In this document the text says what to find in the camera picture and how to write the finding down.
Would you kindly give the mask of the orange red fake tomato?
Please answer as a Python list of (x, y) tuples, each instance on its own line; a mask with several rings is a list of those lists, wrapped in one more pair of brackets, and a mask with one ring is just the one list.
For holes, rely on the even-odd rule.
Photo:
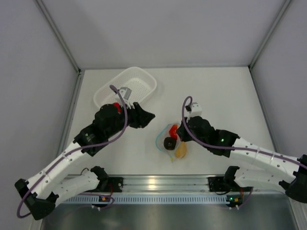
[(169, 136), (175, 140), (177, 140), (177, 128), (178, 124), (173, 124), (168, 131)]

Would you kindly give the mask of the orange fake food piece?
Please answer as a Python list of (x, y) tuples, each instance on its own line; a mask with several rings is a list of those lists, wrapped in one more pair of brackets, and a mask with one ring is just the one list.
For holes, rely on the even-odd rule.
[(184, 158), (187, 152), (187, 144), (185, 142), (181, 142), (175, 151), (175, 157), (178, 159)]

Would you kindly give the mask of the clear zip top bag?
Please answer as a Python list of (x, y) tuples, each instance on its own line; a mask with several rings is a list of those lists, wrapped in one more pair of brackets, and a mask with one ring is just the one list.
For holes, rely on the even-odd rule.
[(182, 142), (177, 134), (179, 126), (179, 123), (166, 125), (155, 139), (155, 145), (158, 150), (167, 154), (171, 162), (183, 159), (188, 152), (187, 144)]

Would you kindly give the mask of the dark fake food piece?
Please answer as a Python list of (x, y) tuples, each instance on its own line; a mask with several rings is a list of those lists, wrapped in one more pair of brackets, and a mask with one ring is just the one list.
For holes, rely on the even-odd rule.
[(171, 137), (166, 137), (164, 139), (164, 148), (166, 150), (174, 150), (176, 148), (177, 140), (171, 138)]

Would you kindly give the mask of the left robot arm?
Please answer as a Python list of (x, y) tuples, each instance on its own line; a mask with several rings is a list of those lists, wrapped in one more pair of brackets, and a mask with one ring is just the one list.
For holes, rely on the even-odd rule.
[(108, 175), (100, 166), (73, 179), (65, 180), (65, 177), (79, 164), (119, 139), (127, 127), (145, 128), (154, 118), (155, 114), (143, 110), (137, 102), (131, 107), (118, 103), (103, 105), (95, 113), (93, 122), (83, 128), (54, 161), (33, 177), (15, 183), (22, 198), (17, 217), (32, 216), (40, 220), (67, 199), (88, 191), (106, 190)]

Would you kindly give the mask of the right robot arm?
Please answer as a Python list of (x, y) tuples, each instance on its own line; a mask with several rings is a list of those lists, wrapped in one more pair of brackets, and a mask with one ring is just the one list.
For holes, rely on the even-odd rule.
[(247, 162), (260, 171), (228, 167), (224, 185), (229, 190), (240, 187), (262, 187), (285, 193), (291, 199), (307, 201), (307, 156), (284, 156), (268, 151), (227, 130), (215, 129), (210, 123), (195, 116), (184, 118), (177, 129), (180, 140), (195, 141), (209, 152), (233, 160)]

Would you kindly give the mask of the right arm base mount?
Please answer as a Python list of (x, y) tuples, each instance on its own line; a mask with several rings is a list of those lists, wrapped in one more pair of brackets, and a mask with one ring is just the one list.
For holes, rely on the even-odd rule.
[(241, 188), (232, 180), (226, 180), (223, 176), (208, 177), (210, 192), (227, 193), (240, 192)]

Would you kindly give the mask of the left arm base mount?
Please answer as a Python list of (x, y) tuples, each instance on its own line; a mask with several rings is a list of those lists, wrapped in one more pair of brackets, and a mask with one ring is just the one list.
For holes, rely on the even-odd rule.
[(110, 176), (107, 180), (99, 183), (97, 188), (93, 192), (100, 193), (122, 193), (123, 177)]

